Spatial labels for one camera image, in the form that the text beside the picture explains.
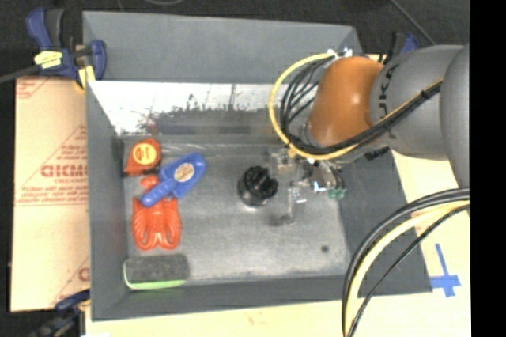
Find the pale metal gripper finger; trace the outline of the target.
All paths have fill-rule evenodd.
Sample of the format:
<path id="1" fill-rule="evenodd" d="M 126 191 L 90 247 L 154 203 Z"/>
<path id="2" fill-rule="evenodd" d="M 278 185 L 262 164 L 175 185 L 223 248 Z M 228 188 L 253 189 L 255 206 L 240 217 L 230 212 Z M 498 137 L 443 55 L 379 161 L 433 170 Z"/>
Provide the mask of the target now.
<path id="1" fill-rule="evenodd" d="M 288 196 L 287 221 L 293 224 L 302 215 L 307 202 L 307 197 L 303 190 L 298 187 L 291 187 Z"/>
<path id="2" fill-rule="evenodd" d="M 296 173 L 296 158 L 287 150 L 277 150 L 270 155 L 270 168 L 274 178 L 294 176 Z"/>

